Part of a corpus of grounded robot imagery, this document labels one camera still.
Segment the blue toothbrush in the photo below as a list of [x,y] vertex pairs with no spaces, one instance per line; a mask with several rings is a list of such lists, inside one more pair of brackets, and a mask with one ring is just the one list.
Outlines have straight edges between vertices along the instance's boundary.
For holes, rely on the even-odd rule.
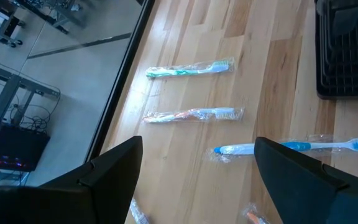
[[[280,146],[286,146],[306,155],[322,156],[332,153],[358,153],[358,138],[337,141],[331,136],[317,135],[308,140],[287,140],[279,142]],[[229,163],[239,157],[254,156],[255,143],[232,144],[218,146],[206,151],[206,157],[211,161]]]

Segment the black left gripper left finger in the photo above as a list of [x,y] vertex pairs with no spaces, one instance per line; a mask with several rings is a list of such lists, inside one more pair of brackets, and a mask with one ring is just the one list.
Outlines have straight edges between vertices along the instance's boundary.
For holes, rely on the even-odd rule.
[[0,185],[0,224],[124,224],[142,154],[133,136],[38,187]]

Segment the green wrapped toothbrush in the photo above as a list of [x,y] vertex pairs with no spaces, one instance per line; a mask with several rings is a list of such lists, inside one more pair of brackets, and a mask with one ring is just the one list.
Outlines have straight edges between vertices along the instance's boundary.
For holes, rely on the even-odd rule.
[[234,57],[198,62],[188,65],[174,65],[171,67],[149,67],[145,74],[148,78],[199,75],[205,73],[232,72],[235,69]]

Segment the grey metal table frame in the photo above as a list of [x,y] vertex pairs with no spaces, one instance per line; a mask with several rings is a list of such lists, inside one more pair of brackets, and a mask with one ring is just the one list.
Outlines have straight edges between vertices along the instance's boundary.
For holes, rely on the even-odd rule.
[[85,28],[85,20],[81,18],[81,1],[90,3],[88,0],[13,0],[19,7],[35,14],[64,34],[69,33],[63,26],[67,22]]
[[0,123],[19,88],[26,89],[29,93],[60,99],[60,90],[57,87],[41,84],[39,81],[24,77],[24,74],[16,75],[0,68],[0,80],[6,82],[0,93]]

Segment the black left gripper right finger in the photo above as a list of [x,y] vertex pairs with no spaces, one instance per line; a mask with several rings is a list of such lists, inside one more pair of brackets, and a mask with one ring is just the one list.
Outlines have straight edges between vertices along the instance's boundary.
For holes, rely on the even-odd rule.
[[358,224],[358,177],[265,137],[254,156],[284,224]]

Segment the black computer case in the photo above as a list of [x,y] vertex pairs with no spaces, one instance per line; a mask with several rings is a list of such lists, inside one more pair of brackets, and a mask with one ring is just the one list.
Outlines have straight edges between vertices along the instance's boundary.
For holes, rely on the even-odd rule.
[[2,125],[0,129],[0,169],[34,171],[50,136],[33,129]]

